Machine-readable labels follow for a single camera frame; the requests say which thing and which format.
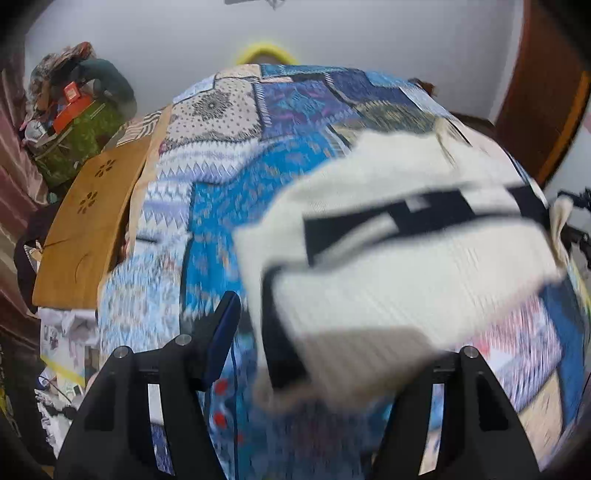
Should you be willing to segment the black and white striped sweater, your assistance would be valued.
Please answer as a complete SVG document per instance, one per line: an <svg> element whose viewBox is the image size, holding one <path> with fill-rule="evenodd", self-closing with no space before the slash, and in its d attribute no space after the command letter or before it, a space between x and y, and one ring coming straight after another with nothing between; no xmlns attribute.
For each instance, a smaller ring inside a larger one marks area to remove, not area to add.
<svg viewBox="0 0 591 480"><path fill-rule="evenodd" d="M393 394L568 264L560 216L440 118L363 131L232 235L256 338L253 399L345 410Z"/></svg>

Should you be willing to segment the green fabric storage basket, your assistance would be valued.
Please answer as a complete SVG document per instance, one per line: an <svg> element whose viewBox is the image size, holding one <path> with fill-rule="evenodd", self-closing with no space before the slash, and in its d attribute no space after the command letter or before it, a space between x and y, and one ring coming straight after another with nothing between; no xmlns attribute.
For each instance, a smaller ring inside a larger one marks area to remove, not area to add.
<svg viewBox="0 0 591 480"><path fill-rule="evenodd" d="M72 180L86 160L98 155L123 124L112 103L93 101L33 156L49 189Z"/></svg>

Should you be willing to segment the wooden folding lap table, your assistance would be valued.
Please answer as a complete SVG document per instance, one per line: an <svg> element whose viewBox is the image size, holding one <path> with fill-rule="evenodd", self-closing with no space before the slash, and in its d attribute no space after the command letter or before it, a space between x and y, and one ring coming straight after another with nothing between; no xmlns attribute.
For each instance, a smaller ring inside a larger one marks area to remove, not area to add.
<svg viewBox="0 0 591 480"><path fill-rule="evenodd" d="M144 137L87 160L46 237L32 303L52 309L95 309L98 286L112 269L124 214L147 156Z"/></svg>

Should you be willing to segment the dark green plush toy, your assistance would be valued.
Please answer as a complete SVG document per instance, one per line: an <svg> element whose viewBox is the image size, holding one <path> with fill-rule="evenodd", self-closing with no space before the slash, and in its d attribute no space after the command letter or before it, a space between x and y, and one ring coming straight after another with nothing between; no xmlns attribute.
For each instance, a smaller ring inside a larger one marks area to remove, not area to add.
<svg viewBox="0 0 591 480"><path fill-rule="evenodd" d="M112 102L125 120L136 114L137 102L131 85L108 60L83 60L73 68L69 78L79 85L91 83L93 96Z"/></svg>

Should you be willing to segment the yellow foam headboard arch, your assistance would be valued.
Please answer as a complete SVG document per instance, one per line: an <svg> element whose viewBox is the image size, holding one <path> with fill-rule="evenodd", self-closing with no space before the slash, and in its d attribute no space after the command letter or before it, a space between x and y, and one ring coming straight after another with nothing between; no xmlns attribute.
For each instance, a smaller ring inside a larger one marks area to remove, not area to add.
<svg viewBox="0 0 591 480"><path fill-rule="evenodd" d="M276 64L295 65L297 59L286 49L270 42L256 42L249 44L238 54L235 59L236 65L256 64L259 60L270 59Z"/></svg>

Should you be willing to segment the orange red box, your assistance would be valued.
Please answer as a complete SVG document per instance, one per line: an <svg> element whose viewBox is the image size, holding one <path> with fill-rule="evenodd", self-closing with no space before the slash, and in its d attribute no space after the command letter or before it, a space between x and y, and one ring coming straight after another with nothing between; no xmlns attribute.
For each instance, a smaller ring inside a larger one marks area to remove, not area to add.
<svg viewBox="0 0 591 480"><path fill-rule="evenodd" d="M92 103L91 96L81 96L73 103L69 103L55 118L53 128L56 134L61 133L69 123L81 115Z"/></svg>

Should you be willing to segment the brown wooden wardrobe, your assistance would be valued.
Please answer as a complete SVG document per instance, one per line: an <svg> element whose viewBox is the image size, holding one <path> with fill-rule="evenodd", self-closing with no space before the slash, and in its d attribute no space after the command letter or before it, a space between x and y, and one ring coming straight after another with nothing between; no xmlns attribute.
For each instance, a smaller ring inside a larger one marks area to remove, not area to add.
<svg viewBox="0 0 591 480"><path fill-rule="evenodd" d="M540 185L559 168L590 97L590 68L542 1L526 1L496 138Z"/></svg>

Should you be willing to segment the red striped curtain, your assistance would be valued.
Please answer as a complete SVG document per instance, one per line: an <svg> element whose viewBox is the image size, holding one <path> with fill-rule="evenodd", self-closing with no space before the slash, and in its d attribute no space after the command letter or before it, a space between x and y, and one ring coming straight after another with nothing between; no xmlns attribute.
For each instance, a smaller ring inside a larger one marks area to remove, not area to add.
<svg viewBox="0 0 591 480"><path fill-rule="evenodd" d="M35 350L39 320L25 304L14 253L30 216L46 203L42 175L21 144L26 109L22 47L1 52L1 333Z"/></svg>

